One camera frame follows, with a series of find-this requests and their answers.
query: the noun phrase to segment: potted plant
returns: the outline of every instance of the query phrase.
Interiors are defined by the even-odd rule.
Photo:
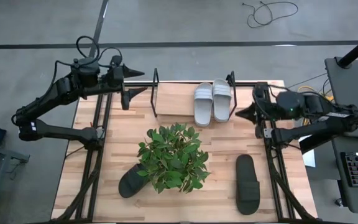
[[[176,123],[166,128],[161,126],[158,132],[150,129],[147,136],[151,141],[145,139],[139,143],[137,155],[145,170],[137,173],[147,178],[158,193],[172,188],[189,193],[203,187],[201,181],[210,175],[204,164],[208,152],[199,150],[199,133],[193,127],[186,129],[186,124]]]

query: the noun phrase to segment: black metal frame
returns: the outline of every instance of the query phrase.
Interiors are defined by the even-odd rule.
[[[230,112],[229,119],[231,118],[231,115],[233,114],[234,110],[237,108],[237,91],[236,91],[236,76],[234,75],[234,71],[232,71],[229,75],[226,77],[227,83],[233,87],[233,94],[234,94],[234,107]],[[153,82],[152,82],[152,96],[150,98],[150,104],[152,105],[153,114],[155,117],[158,116],[157,112],[155,111],[155,103],[154,103],[154,90],[157,89],[158,91],[158,84],[160,83],[160,78],[158,77],[158,71],[157,68],[154,68],[154,75],[153,75]],[[181,84],[200,84],[201,82],[175,82],[175,83],[181,83]]]
[[[230,75],[228,75],[228,79],[229,79],[228,82],[231,81],[230,80],[231,77],[234,77],[234,72],[232,72]],[[125,86],[127,86],[127,87],[140,87],[140,86],[152,87],[152,95],[153,95],[154,89],[155,89],[155,79],[157,79],[157,82],[160,82],[157,69],[154,70],[153,82],[129,82],[129,83],[125,83]],[[176,83],[199,84],[201,82],[198,82],[198,81],[195,81],[195,82],[187,81],[186,82],[186,81],[184,81],[184,82],[176,82]],[[238,86],[238,87],[255,88],[257,83],[258,82],[237,82],[237,83],[232,82],[231,84],[233,86]],[[266,100],[270,101],[269,90],[264,90],[264,96],[266,97]],[[102,95],[99,95],[97,103],[96,103],[96,109],[95,109],[94,120],[93,120],[94,127],[98,126],[102,97],[103,97]],[[104,115],[104,119],[103,119],[103,129],[105,129],[105,130],[107,130],[107,127],[108,127],[112,94],[109,94],[107,96],[107,98],[108,99],[106,102],[106,108],[105,108],[105,112],[104,112],[105,115]],[[261,115],[262,114],[257,112],[257,117],[258,117],[257,124],[263,128],[266,128],[267,121],[264,121],[263,119],[261,119],[260,118]],[[272,128],[276,128],[276,124],[274,121],[270,121],[270,125]],[[102,163],[102,158],[103,158],[104,142],[105,142],[105,139],[103,139],[103,141],[102,141],[102,150],[98,150],[95,167],[90,175],[89,175],[89,171],[90,171],[90,165],[91,165],[93,152],[88,151],[87,157],[85,160],[85,168],[84,168],[84,173],[83,173],[83,181],[81,183],[81,189],[80,189],[80,192],[78,193],[78,195],[75,197],[73,203],[67,208],[64,215],[62,215],[61,217],[59,217],[55,220],[50,220],[49,222],[46,222],[46,223],[92,223],[93,222],[94,206],[96,203],[96,195],[97,195],[97,191],[98,191],[98,182],[99,182],[99,174],[101,171],[101,163]],[[264,136],[264,144],[265,144],[265,152],[266,152],[266,157],[267,157],[267,162],[268,162],[268,169],[269,169],[269,174],[270,174],[270,181],[272,184],[272,193],[273,193],[273,199],[275,202],[275,210],[276,210],[278,222],[318,223],[319,220],[317,220],[314,217],[312,217],[311,215],[309,215],[307,213],[307,211],[297,201],[295,196],[291,193],[291,190],[288,185],[288,177],[287,177],[287,172],[285,170],[285,164],[284,164],[281,148],[279,146],[273,145],[271,139],[265,138],[265,136]],[[273,155],[272,155],[273,150],[275,150],[277,153],[276,158],[278,161],[279,172],[276,170],[275,165],[273,163],[273,160],[274,160]],[[86,218],[82,218],[84,197],[85,197],[88,189],[91,187],[91,185],[92,185],[92,190],[91,190],[91,195],[90,195],[90,199],[89,199],[88,214],[87,214]],[[280,195],[278,192],[277,185],[279,185],[281,187],[281,189],[283,190],[283,192],[285,194],[285,200],[287,203],[289,218],[285,218],[283,215],[283,209],[282,209],[282,204],[280,201]],[[293,209],[294,207],[296,208],[297,212],[300,214],[300,217],[302,218],[302,220],[297,220],[295,218],[295,212]],[[70,220],[70,217],[73,215],[75,210],[76,210],[75,219]]]

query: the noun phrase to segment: gray floor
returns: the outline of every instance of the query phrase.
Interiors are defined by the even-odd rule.
[[[261,29],[247,27],[250,9],[241,7],[241,2],[110,0],[100,42],[358,40],[358,1],[294,1],[300,7],[297,15]],[[252,5],[258,2],[247,1]],[[101,3],[0,1],[0,44],[74,43],[80,35],[93,35]],[[272,9],[275,15],[293,10],[289,6]],[[155,67],[162,80],[210,80],[234,70],[238,80],[276,79],[289,86],[324,73],[325,58],[344,55],[353,47],[158,48],[123,49],[122,53],[127,66],[146,73],[135,80],[150,80]],[[0,50],[0,127],[8,131],[6,148],[31,155],[14,180],[5,177],[0,223],[50,218],[67,141],[20,141],[10,117],[46,90],[55,60],[71,62],[75,57],[79,54],[74,49]],[[59,67],[58,76],[67,72],[67,67]],[[322,76],[307,84],[320,89],[325,79]],[[76,103],[58,107],[42,119],[69,127],[75,107]],[[320,218],[358,223],[358,214],[333,204],[339,196],[335,181],[311,178],[310,182]]]

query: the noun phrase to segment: leaf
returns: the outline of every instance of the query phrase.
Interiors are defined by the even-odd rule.
[[[156,183],[152,182],[152,185],[153,185],[154,190],[157,191]]]
[[[172,159],[171,160],[171,165],[174,167],[174,168],[177,168],[177,169],[180,169],[182,168],[182,164],[181,162],[179,161],[179,159]]]
[[[164,158],[166,158],[166,159],[172,159],[172,155],[171,155],[171,154],[169,154],[169,153],[167,153],[167,152],[164,152],[163,154],[164,154]]]
[[[200,168],[196,168],[196,169],[194,170],[194,172],[195,172],[197,175],[199,175],[199,176],[202,176],[203,173],[204,173],[204,171],[202,171]]]
[[[150,151],[146,151],[142,156],[142,161],[146,161],[150,157],[150,154]]]
[[[186,129],[186,127],[187,127],[187,123],[186,123],[186,124],[181,125],[181,126],[180,126],[180,131],[185,130],[185,129]]]
[[[177,184],[176,184],[176,182],[174,182],[173,180],[169,180],[169,181],[167,181],[167,186],[170,187],[170,188],[172,188],[172,187],[176,187]]]
[[[201,165],[201,161],[196,161],[196,162],[193,164],[193,166],[194,166],[195,168],[199,167],[200,165]]]
[[[176,123],[175,123],[175,130],[176,130],[176,131],[179,131],[180,128],[181,128],[181,125],[176,122]]]
[[[192,178],[191,179],[191,186],[195,189],[200,189],[203,187],[203,184],[199,182],[199,180],[197,178]]]
[[[161,150],[159,148],[156,148],[154,149],[154,153],[155,153],[155,156],[157,156],[157,158],[161,158]]]
[[[161,160],[161,163],[162,163],[163,166],[165,166],[165,168],[168,169],[168,164],[167,164],[167,162],[165,160]]]
[[[187,193],[190,193],[190,192],[192,192],[193,191],[193,186],[191,186],[190,188],[189,188],[189,190],[187,191]]]
[[[137,156],[136,157],[139,157],[139,156],[141,156],[141,155],[143,155],[144,153],[146,152],[146,148],[140,148],[139,149],[139,153],[137,154]]]
[[[177,185],[177,186],[181,186],[182,182],[181,179],[179,177],[172,179],[172,181]]]
[[[200,167],[203,168],[204,170],[206,170],[205,164],[201,164]]]
[[[166,148],[166,147],[168,147],[169,145],[168,144],[159,144],[158,146],[157,146],[157,149],[163,149],[163,148]]]
[[[160,132],[160,135],[162,136],[162,138],[164,140],[167,139],[167,136],[168,136],[168,130],[165,129],[165,127],[161,126],[158,131]]]
[[[162,138],[162,136],[160,134],[157,134],[157,133],[153,133],[153,141],[165,142],[164,138]]]
[[[192,139],[190,142],[201,144],[201,141],[199,139]]]
[[[187,130],[187,135],[188,135],[189,137],[192,137],[192,136],[194,135],[194,132],[195,132],[194,128],[193,128],[193,127],[190,127],[190,128]]]
[[[141,170],[141,171],[137,171],[137,174],[139,174],[141,177],[145,177],[147,176],[149,173],[147,171]]]
[[[193,161],[197,160],[197,153],[195,151],[191,152],[190,156]]]
[[[183,157],[181,158],[181,162],[183,163],[183,165],[186,165],[188,161],[189,161],[189,154],[184,154]]]
[[[210,172],[203,172],[203,174],[201,175],[201,179],[203,180],[203,182],[205,182],[205,178],[207,178],[207,176],[209,176],[210,174]]]
[[[161,126],[161,127],[158,129],[158,131],[159,131],[159,133],[160,133],[161,135],[163,135],[164,132],[165,132],[165,128],[164,128],[163,126]]]
[[[205,162],[208,160],[208,152],[205,152],[201,157],[200,157],[200,161],[201,162]]]
[[[168,171],[167,174],[172,178],[180,178],[181,173],[178,171]]]
[[[151,172],[156,171],[156,170],[158,169],[158,166],[157,166],[156,164],[151,164],[151,165],[149,165],[147,168],[148,168],[148,170],[149,170],[150,173],[151,173]]]
[[[158,182],[155,186],[157,188],[157,193],[158,194],[161,193],[165,188],[165,185],[162,182]]]
[[[153,133],[153,129],[149,129],[149,130],[147,131],[147,136],[148,136],[149,138],[152,138],[152,133]]]
[[[191,138],[192,138],[192,139],[196,139],[196,138],[198,138],[199,135],[200,135],[199,133],[195,133],[195,134],[193,135],[193,137],[191,137]]]
[[[183,191],[186,192],[189,189],[189,187],[191,187],[191,180],[190,179],[186,181],[186,184],[185,184],[185,186],[183,188]]]
[[[190,152],[195,151],[197,148],[198,148],[197,144],[192,144],[192,145],[187,146],[183,150],[184,150],[185,153],[190,153]]]

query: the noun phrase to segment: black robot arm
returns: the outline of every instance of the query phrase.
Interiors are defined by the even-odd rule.
[[[145,89],[125,90],[124,78],[144,73],[129,69],[124,64],[109,68],[105,75],[99,77],[98,61],[87,64],[92,60],[93,58],[75,59],[68,75],[58,79],[44,96],[36,98],[16,111],[15,123],[18,126],[27,124],[59,105],[68,105],[76,101],[78,97],[86,99],[87,96],[103,93],[121,93],[122,108],[128,110],[131,98]]]
[[[102,136],[95,128],[72,129],[51,126],[38,119],[55,107],[68,105],[79,97],[87,99],[87,96],[105,93],[120,93],[122,109],[128,110],[131,99],[146,88],[126,90],[124,79],[137,77],[144,73],[130,69],[125,64],[121,65],[122,56],[113,56],[109,65],[100,65],[99,59],[98,55],[96,58],[74,59],[72,64],[55,62],[55,72],[57,63],[69,65],[71,72],[55,81],[43,96],[21,107],[12,116],[12,123],[19,127],[21,140],[36,141],[41,138],[58,138],[77,140],[84,144],[85,149],[97,150],[101,147]],[[100,66],[108,68],[106,74],[99,75]]]
[[[257,138],[265,136],[265,138],[271,138],[275,146],[286,146],[294,139],[312,135],[314,137],[308,139],[308,141],[317,142],[315,141],[316,138],[320,140],[324,138],[324,141],[319,141],[322,144],[335,135],[351,132],[358,128],[358,109],[354,105],[336,105],[318,93],[312,91],[297,93],[286,88],[284,88],[286,91],[274,96],[276,103],[271,103],[270,100],[266,100],[264,95],[265,90],[271,90],[271,87],[283,88],[258,83],[252,93],[254,102],[248,108],[238,111],[236,115],[248,119],[254,124],[257,124],[257,112],[261,114],[260,117],[264,120],[306,118],[316,122],[293,129],[262,129],[257,126],[255,129]]]

